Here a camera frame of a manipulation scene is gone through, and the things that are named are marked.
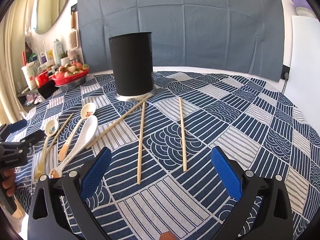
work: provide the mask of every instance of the spoon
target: spoon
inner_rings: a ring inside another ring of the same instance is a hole
[[[58,131],[58,128],[59,128],[59,123],[58,123],[58,120],[56,120],[56,119],[50,120],[45,125],[44,133],[47,135],[47,138],[44,141],[44,145],[43,145],[42,152],[40,155],[40,161],[38,163],[38,167],[36,170],[36,174],[35,174],[36,180],[38,180],[40,178],[40,176],[44,174],[44,160],[48,154],[48,152],[47,152],[48,141],[49,141],[49,138]]]
[[[71,141],[72,141],[74,135],[76,134],[79,126],[81,125],[82,121],[86,120],[89,116],[93,115],[94,112],[96,111],[96,109],[97,109],[97,106],[95,105],[95,103],[87,103],[86,105],[84,105],[84,107],[82,107],[81,119],[79,120],[76,127],[70,133],[68,139],[66,140],[66,142],[62,146],[62,148],[59,152],[59,155],[58,155],[59,161],[62,162],[66,158]]]
[[[98,130],[98,118],[95,115],[90,116],[84,123],[82,130],[80,132],[79,138],[68,154],[68,156],[63,160],[62,163],[57,168],[52,169],[50,172],[51,178],[59,178],[62,177],[62,171],[64,168],[70,163],[70,161],[81,152],[88,143],[94,138],[96,132]]]

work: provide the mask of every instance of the red basket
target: red basket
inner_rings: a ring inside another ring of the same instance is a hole
[[[87,69],[86,71],[83,71],[82,73],[79,73],[77,75],[72,75],[66,78],[56,78],[54,75],[52,75],[52,80],[54,80],[54,82],[56,83],[57,86],[62,86],[62,85],[66,85],[72,81],[75,81],[81,77],[84,77],[85,75],[88,74],[90,69]]]

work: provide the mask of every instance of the oval mirror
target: oval mirror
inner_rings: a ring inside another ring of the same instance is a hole
[[[38,34],[46,33],[58,19],[67,0],[36,0],[31,27]]]

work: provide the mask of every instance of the purple bowl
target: purple bowl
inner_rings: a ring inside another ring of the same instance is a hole
[[[311,11],[313,11],[311,6],[308,4],[307,0],[292,0],[292,2],[294,4],[295,9],[297,7],[305,7],[305,8],[310,9]]]

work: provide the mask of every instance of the blue and white patterned tablecloth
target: blue and white patterned tablecloth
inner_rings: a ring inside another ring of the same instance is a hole
[[[211,164],[210,151],[215,145],[244,169],[268,178],[280,174],[285,179],[294,217],[293,237],[297,238],[320,205],[320,138],[299,109],[259,79],[181,72],[156,72],[154,78],[158,90],[146,104],[141,185],[136,184],[141,108],[90,150],[77,155],[64,172],[94,158],[103,146],[112,150],[112,163],[94,196],[87,200],[111,239],[159,239],[168,230],[179,239],[213,236],[236,203]],[[19,141],[43,129],[52,118],[62,124],[74,113],[46,159],[49,173],[58,165],[57,153],[79,121],[84,104],[96,103],[99,132],[134,105],[117,101],[114,94],[112,75],[88,76],[81,87],[68,93],[58,90],[33,109],[27,128],[12,134],[11,139]],[[183,98],[185,115],[186,173],[181,165],[178,97]],[[43,143],[30,150],[28,164],[17,173],[17,197],[26,211]],[[256,199],[241,234],[248,232],[260,200]],[[65,199],[62,202],[72,230],[81,234]]]

